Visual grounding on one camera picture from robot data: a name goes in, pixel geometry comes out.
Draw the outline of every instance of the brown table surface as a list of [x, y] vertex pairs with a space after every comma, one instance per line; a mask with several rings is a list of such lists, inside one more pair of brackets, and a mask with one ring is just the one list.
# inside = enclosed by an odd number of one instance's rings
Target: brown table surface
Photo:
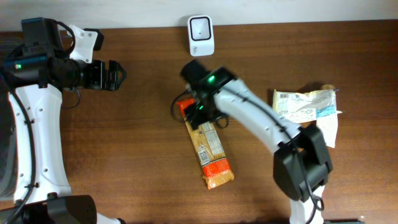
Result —
[[[63, 161], [74, 195], [128, 223], [240, 223], [287, 219], [272, 155], [241, 124], [218, 130], [235, 180], [208, 190], [185, 125], [169, 114], [191, 61], [187, 28], [108, 29], [95, 58], [128, 72], [121, 89], [81, 91], [61, 112]], [[398, 21], [214, 27], [216, 49], [200, 61], [227, 66], [269, 102], [273, 89], [333, 84], [339, 128], [326, 220], [398, 220]], [[73, 103], [71, 93], [64, 94]], [[0, 208], [11, 206], [1, 202]]]

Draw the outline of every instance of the white label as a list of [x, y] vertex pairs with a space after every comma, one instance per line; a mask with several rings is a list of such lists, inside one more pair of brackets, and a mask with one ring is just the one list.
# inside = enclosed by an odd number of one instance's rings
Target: white label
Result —
[[205, 132], [205, 134], [213, 155], [223, 153], [224, 149], [221, 145], [220, 139], [218, 138], [217, 132], [214, 130]]
[[206, 122], [206, 123], [202, 124], [201, 127], [203, 128], [204, 131], [213, 130], [213, 126], [211, 125], [210, 122]]
[[204, 166], [210, 162], [210, 159], [207, 156], [206, 149], [204, 146], [199, 146], [198, 155], [199, 155], [200, 163], [202, 166]]

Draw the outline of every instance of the green indicator light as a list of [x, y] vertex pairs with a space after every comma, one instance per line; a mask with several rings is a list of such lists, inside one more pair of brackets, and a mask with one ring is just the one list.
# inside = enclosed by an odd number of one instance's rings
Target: green indicator light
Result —
[[207, 79], [207, 81], [208, 82], [210, 82], [210, 83], [212, 83], [212, 82], [214, 82], [214, 79], [215, 79], [216, 77], [214, 77], [214, 75], [212, 75], [212, 76], [210, 76], [208, 79]]

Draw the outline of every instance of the barcode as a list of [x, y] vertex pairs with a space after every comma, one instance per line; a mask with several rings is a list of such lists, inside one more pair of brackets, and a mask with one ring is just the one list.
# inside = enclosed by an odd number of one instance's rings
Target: barcode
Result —
[[202, 151], [198, 152], [198, 155], [199, 155], [199, 159], [200, 159], [202, 166], [204, 166], [210, 162], [210, 159], [207, 156], [206, 150], [202, 150]]

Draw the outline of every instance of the plastic package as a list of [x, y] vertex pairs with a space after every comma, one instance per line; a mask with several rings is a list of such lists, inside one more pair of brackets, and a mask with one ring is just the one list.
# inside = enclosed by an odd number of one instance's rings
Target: plastic package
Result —
[[[185, 116], [184, 109], [194, 103], [194, 99], [177, 102], [182, 116]], [[185, 124], [198, 154], [204, 173], [203, 178], [206, 180], [208, 189], [233, 180], [234, 174], [213, 124], [206, 122], [200, 125], [197, 130], [193, 130], [189, 122], [185, 122]]]

